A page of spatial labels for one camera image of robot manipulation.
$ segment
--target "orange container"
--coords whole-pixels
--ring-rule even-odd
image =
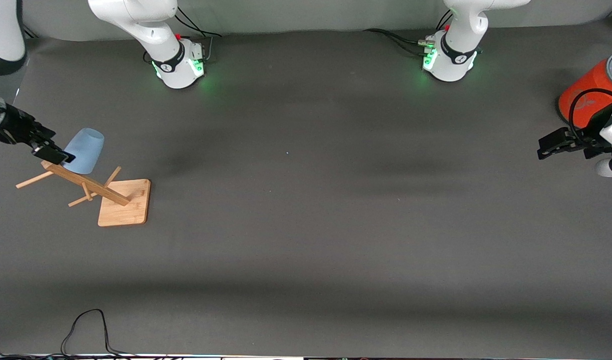
[[[612,55],[608,59],[601,60],[559,96],[557,105],[561,116],[566,121],[568,121],[570,105],[575,96],[592,88],[612,91]],[[584,128],[594,114],[611,104],[612,96],[599,92],[585,94],[575,105],[575,126]]]

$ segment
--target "light blue plastic cup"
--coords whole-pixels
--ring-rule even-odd
[[[61,165],[73,173],[90,174],[99,160],[102,148],[104,148],[104,135],[95,129],[85,127],[79,130],[64,149],[76,158]]]

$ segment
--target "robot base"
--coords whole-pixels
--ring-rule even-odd
[[[435,34],[426,37],[429,41],[434,41],[440,44],[441,37],[446,34],[445,30],[439,30]],[[436,45],[435,48],[424,58],[423,69],[431,73],[434,77],[443,82],[456,82],[466,75],[468,70],[472,69],[473,61],[477,56],[477,52],[462,64],[453,64],[452,60],[446,55],[441,46]]]
[[[153,63],[157,76],[172,89],[191,86],[196,79],[204,75],[205,70],[201,44],[193,43],[189,39],[181,39],[179,43],[184,46],[184,59],[176,66],[175,71],[164,72]]]

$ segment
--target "red-orange bucket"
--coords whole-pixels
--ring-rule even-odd
[[[559,96],[557,105],[564,119],[568,120],[570,105],[575,96],[592,88],[612,91],[612,55],[608,59],[601,60]],[[585,94],[575,105],[575,126],[584,128],[594,114],[611,104],[612,96],[599,92]]]

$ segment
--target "white wall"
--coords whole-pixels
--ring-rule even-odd
[[[178,0],[202,29],[222,34],[297,30],[390,30],[434,27],[441,0]],[[532,0],[524,7],[489,11],[492,27],[580,24],[604,18],[612,0]],[[41,36],[71,41],[127,39],[95,18],[87,0],[25,0],[24,21]],[[175,32],[192,34],[173,18]]]

